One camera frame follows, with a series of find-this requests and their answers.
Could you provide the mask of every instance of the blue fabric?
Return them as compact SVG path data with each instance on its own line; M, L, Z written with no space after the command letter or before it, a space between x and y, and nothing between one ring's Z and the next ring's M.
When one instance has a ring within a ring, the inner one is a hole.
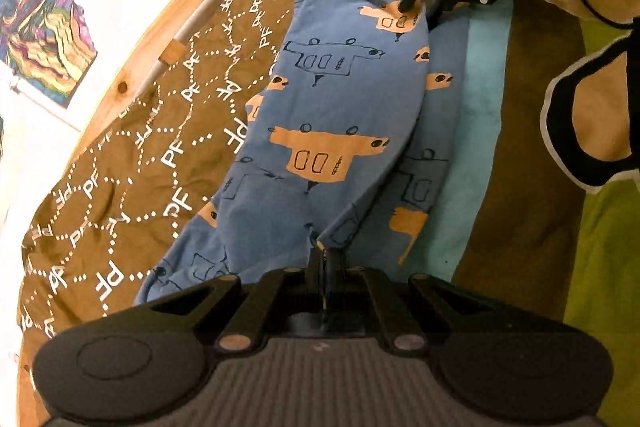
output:
M316 244L398 275L446 178L468 33L466 9L450 14L436 58L424 4L398 3L294 1L236 161L136 303L222 273L257 282Z

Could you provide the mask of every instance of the colorful painting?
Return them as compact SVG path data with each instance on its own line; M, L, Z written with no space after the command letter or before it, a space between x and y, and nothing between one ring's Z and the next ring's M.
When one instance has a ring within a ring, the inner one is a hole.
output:
M73 0L0 0L0 59L67 107L97 51Z

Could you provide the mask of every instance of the brown stripe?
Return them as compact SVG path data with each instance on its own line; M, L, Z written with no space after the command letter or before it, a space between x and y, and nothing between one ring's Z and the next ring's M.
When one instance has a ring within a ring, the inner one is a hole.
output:
M549 82L584 56L578 19L544 0L514 0L502 129L489 186L454 283L562 319L584 192L540 134Z

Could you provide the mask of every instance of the brown bedsheet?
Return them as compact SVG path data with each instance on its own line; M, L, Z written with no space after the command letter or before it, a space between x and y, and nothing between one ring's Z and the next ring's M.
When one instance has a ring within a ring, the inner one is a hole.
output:
M292 0L222 0L183 60L40 206L23 243L20 427L47 416L29 379L37 350L63 330L130 307L142 278L217 190L242 143L244 104L267 83L291 7Z

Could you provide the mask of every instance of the screw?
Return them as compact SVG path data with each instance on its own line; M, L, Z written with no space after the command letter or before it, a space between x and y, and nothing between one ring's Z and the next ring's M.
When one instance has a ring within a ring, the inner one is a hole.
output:
M251 339L246 335L226 335L220 339L218 345L225 351L244 351L251 346Z
M402 351L415 351L424 346L424 338L419 335L399 335L394 340L394 346Z

